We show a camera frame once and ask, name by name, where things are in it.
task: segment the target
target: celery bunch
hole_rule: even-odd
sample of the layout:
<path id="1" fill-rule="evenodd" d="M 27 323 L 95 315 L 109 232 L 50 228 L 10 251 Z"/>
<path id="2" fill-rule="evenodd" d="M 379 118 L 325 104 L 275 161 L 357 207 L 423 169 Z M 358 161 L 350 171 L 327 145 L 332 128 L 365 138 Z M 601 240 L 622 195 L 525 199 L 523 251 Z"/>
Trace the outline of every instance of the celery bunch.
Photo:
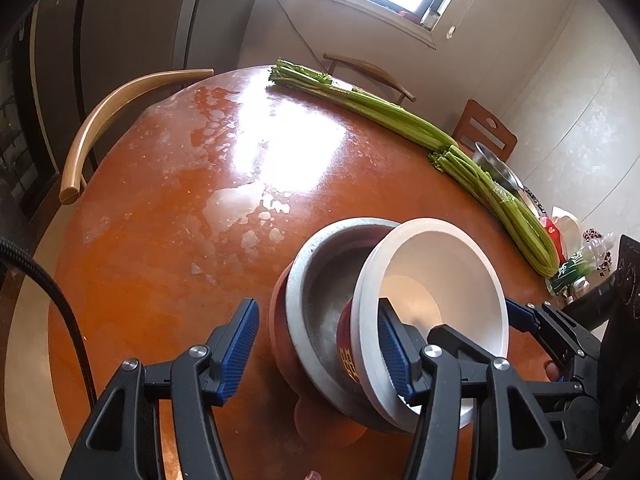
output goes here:
<path id="1" fill-rule="evenodd" d="M 476 200 L 493 211 L 533 269 L 549 278 L 558 270 L 558 254 L 545 229 L 529 209 L 496 184 L 460 151 L 455 140 L 424 119 L 361 88 L 336 86 L 328 74 L 278 60 L 270 80 L 348 108 L 431 150 L 434 166 L 455 178 Z"/>

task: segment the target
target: white wall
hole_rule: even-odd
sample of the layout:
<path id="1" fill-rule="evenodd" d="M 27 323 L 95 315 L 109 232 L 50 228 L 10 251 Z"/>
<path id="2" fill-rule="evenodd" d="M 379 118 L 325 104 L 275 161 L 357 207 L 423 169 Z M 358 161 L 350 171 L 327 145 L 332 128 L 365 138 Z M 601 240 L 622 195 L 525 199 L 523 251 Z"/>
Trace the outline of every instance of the white wall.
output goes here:
<path id="1" fill-rule="evenodd" d="M 546 208 L 640 239 L 640 65 L 596 0 L 577 0 L 502 121 L 518 137 L 509 165 Z"/>
<path id="2" fill-rule="evenodd" d="M 433 33 L 437 50 L 335 2 L 279 1 L 316 56 L 331 52 L 381 66 L 417 97 L 407 109 L 450 132 L 469 98 L 498 116 L 506 110 L 542 62 L 573 0 L 453 0 Z M 240 66 L 273 64 L 279 57 L 318 67 L 276 1 L 256 0 Z M 397 98 L 346 68 L 335 75 Z"/>

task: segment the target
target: white bowl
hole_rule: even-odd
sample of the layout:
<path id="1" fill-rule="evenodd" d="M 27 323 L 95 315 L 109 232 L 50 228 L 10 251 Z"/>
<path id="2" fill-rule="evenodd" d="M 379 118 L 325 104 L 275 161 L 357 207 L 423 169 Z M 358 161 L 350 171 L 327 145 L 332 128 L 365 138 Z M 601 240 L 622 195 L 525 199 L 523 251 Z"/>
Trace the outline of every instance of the white bowl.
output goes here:
<path id="1" fill-rule="evenodd" d="M 417 218 L 391 231 L 365 261 L 353 295 L 351 347 L 360 383 L 380 415 L 412 433 L 420 407 L 396 394 L 378 340 L 378 298 L 389 298 L 403 323 L 427 339 L 448 324 L 495 356 L 507 355 L 509 322 L 500 281 L 489 259 L 464 231 Z M 473 418 L 463 399 L 460 428 Z"/>

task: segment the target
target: wooden chair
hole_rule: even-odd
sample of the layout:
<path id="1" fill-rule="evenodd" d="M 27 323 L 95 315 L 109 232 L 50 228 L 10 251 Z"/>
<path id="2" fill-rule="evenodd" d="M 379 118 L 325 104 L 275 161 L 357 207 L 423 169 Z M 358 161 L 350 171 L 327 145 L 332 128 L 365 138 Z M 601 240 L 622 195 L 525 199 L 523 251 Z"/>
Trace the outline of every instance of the wooden chair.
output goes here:
<path id="1" fill-rule="evenodd" d="M 359 72 L 362 75 L 370 77 L 373 80 L 387 86 L 391 86 L 391 88 L 393 88 L 394 90 L 399 91 L 400 98 L 398 99 L 398 101 L 396 101 L 397 105 L 402 104 L 402 101 L 405 97 L 412 103 L 415 103 L 416 98 L 404 86 L 402 86 L 395 77 L 393 77 L 389 72 L 385 72 L 379 66 L 374 65 L 373 63 L 369 63 L 361 59 L 355 59 L 353 57 L 340 56 L 338 54 L 323 54 L 322 57 L 331 61 L 331 66 L 328 70 L 328 73 L 331 75 L 333 75 L 337 64 L 341 63 L 350 68 L 353 68 L 356 72 Z"/>
<path id="2" fill-rule="evenodd" d="M 472 152 L 476 149 L 476 142 L 481 142 L 503 161 L 509 158 L 518 142 L 516 136 L 495 115 L 473 99 L 466 102 L 465 110 L 451 137 Z"/>
<path id="3" fill-rule="evenodd" d="M 82 167 L 89 150 L 113 123 L 117 112 L 147 92 L 172 84 L 191 84 L 213 76 L 213 69 L 175 70 L 149 74 L 125 83 L 105 97 L 80 126 L 69 153 L 60 181 L 60 203 L 72 204 L 86 187 Z"/>

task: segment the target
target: blue gripper pad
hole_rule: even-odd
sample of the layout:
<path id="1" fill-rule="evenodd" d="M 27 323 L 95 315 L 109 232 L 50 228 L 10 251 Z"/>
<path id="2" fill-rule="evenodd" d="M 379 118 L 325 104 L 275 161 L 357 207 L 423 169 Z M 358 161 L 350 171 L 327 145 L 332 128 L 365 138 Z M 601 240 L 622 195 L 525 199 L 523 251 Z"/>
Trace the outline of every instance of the blue gripper pad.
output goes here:
<path id="1" fill-rule="evenodd" d="M 411 403 L 422 378 L 420 354 L 387 298 L 378 301 L 378 339 L 396 393 Z"/>
<path id="2" fill-rule="evenodd" d="M 528 306 L 522 306 L 509 298 L 504 298 L 504 301 L 507 305 L 509 325 L 513 326 L 519 332 L 535 334 L 538 331 L 538 324 L 533 309 Z"/>
<path id="3" fill-rule="evenodd" d="M 214 380 L 216 406 L 223 406 L 238 390 L 240 379 L 260 326 L 260 309 L 252 298 L 244 298 L 224 327 L 218 344 L 211 349 L 209 374 Z"/>

